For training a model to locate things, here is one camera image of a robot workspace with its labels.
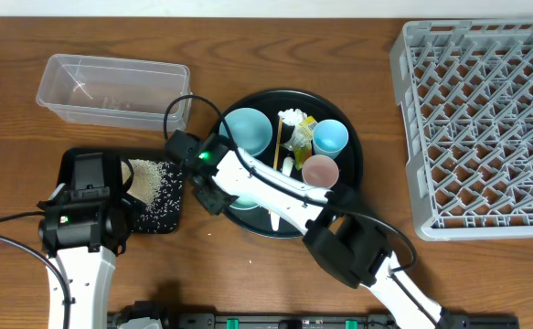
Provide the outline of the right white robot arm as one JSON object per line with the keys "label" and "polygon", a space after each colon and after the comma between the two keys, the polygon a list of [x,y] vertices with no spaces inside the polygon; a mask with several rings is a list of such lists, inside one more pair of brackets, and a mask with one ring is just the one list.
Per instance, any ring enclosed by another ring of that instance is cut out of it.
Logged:
{"label": "right white robot arm", "polygon": [[452,327],[448,312],[400,265],[388,239],[400,231],[359,213],[352,190],[338,199],[328,188],[283,175],[218,134],[200,141],[175,131],[165,141],[165,155],[182,167],[209,214],[218,215],[239,197],[247,198],[298,230],[325,272],[349,288],[367,288],[389,309],[398,327]]}

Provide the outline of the mint green bowl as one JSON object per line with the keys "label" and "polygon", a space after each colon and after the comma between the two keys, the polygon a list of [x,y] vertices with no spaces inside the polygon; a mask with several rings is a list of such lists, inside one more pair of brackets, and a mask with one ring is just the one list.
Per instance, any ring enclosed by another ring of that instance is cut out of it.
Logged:
{"label": "mint green bowl", "polygon": [[247,197],[238,197],[233,203],[229,205],[230,208],[235,210],[251,210],[259,205]]}

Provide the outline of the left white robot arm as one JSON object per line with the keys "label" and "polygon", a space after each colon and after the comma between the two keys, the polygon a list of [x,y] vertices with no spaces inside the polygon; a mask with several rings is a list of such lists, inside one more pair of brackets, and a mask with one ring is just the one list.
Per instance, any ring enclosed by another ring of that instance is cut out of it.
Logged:
{"label": "left white robot arm", "polygon": [[37,206],[48,260],[50,328],[104,328],[116,258],[125,252],[133,213],[124,203],[117,154],[73,148],[57,187]]}

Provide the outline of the light blue bowl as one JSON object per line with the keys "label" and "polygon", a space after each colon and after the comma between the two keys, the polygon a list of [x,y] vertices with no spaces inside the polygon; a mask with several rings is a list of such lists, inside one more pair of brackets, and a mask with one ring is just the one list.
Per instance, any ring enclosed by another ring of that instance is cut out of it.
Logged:
{"label": "light blue bowl", "polygon": [[261,111],[252,108],[239,108],[225,116],[235,144],[256,157],[269,146],[272,123]]}

